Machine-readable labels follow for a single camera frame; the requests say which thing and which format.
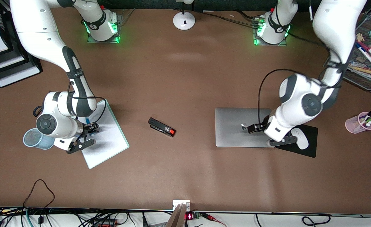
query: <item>green led light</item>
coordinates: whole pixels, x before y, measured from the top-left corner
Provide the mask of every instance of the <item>green led light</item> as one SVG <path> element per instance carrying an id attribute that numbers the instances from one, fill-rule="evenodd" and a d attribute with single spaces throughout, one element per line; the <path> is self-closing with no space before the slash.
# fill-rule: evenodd
<path id="1" fill-rule="evenodd" d="M 116 24 L 112 24 L 112 23 L 108 22 L 108 26 L 110 27 L 110 30 L 113 34 L 117 33 L 117 25 Z"/>
<path id="2" fill-rule="evenodd" d="M 266 28 L 266 23 L 262 22 L 262 26 L 259 26 L 257 28 L 257 35 L 262 36 L 262 34 L 264 33 L 265 28 Z"/>
<path id="3" fill-rule="evenodd" d="M 289 25 L 289 27 L 286 29 L 285 37 L 287 36 L 287 32 L 289 31 L 289 29 L 290 29 L 290 25 Z"/>
<path id="4" fill-rule="evenodd" d="M 89 33 L 89 34 L 90 34 L 90 30 L 89 30 L 89 27 L 87 27 L 87 24 L 86 24 L 86 22 L 84 22 L 84 26 L 86 27 L 87 33 Z"/>

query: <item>blue cup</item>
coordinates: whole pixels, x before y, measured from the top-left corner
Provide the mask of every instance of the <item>blue cup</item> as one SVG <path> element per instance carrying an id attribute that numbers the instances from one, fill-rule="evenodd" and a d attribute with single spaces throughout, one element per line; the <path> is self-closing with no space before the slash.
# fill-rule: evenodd
<path id="1" fill-rule="evenodd" d="M 29 148 L 48 150 L 54 145 L 55 138 L 43 135 L 38 129 L 32 128 L 23 136 L 23 143 Z"/>

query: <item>plastic cup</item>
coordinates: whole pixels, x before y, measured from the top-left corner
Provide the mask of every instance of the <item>plastic cup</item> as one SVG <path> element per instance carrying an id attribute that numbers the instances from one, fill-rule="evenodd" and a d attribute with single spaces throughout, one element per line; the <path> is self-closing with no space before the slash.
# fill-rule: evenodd
<path id="1" fill-rule="evenodd" d="M 354 134 L 364 132 L 371 130 L 371 125 L 369 127 L 366 127 L 365 124 L 361 125 L 361 122 L 363 121 L 362 118 L 364 118 L 369 112 L 361 112 L 361 114 L 350 118 L 345 121 L 345 128 Z"/>
<path id="2" fill-rule="evenodd" d="M 54 145 L 55 138 L 43 135 L 38 129 L 32 128 L 23 136 L 23 143 L 29 148 L 48 150 Z"/>

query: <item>wire mesh basket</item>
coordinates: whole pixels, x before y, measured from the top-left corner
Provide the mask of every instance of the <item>wire mesh basket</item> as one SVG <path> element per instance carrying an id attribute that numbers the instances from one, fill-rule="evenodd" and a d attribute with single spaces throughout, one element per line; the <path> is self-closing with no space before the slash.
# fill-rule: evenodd
<path id="1" fill-rule="evenodd" d="M 362 42 L 366 46 L 371 45 L 371 15 L 367 16 L 357 27 L 356 34 L 361 33 L 363 35 L 364 41 Z M 350 58 L 351 62 L 362 63 L 366 65 L 366 68 L 371 72 L 371 63 L 366 59 L 365 56 L 357 49 L 354 48 L 352 56 Z M 371 73 L 358 72 L 352 68 L 348 68 L 351 73 L 346 73 L 344 79 L 360 86 L 365 90 L 371 91 Z"/>

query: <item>silver laptop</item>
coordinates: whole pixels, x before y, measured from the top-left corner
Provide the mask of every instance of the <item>silver laptop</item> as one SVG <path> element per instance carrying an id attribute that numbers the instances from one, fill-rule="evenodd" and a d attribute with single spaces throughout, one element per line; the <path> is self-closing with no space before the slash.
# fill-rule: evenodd
<path id="1" fill-rule="evenodd" d="M 263 119 L 271 112 L 270 109 L 260 109 Z M 216 108 L 215 134 L 217 147 L 239 148 L 270 148 L 266 142 L 270 139 L 264 132 L 248 134 L 241 124 L 247 126 L 258 123 L 258 109 L 255 108 Z"/>

